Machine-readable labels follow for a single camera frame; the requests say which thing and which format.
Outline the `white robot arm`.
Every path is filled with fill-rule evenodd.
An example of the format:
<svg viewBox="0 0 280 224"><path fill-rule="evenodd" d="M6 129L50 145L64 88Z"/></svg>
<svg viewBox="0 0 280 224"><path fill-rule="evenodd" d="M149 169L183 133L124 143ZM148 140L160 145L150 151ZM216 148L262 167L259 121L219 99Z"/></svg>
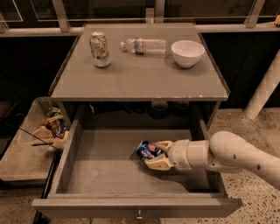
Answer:
<svg viewBox="0 0 280 224"><path fill-rule="evenodd" d="M280 158L259 150L232 132L216 132L209 140L156 142L152 147L163 152L158 156L145 153L144 162L152 170L174 168L186 172L203 168L213 172L239 172L244 169L280 190Z"/></svg>

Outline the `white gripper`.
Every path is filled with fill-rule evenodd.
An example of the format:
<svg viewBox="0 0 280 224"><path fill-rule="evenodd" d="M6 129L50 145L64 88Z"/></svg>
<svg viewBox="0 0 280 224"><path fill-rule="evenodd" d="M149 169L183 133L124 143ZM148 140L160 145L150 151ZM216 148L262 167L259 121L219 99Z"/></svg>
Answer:
<svg viewBox="0 0 280 224"><path fill-rule="evenodd" d="M191 169L187 157L187 149L190 141L188 139L155 142L154 145L168 155L161 154L153 159L145 159L148 168L156 171L169 171L173 166L178 171L188 171Z"/></svg>

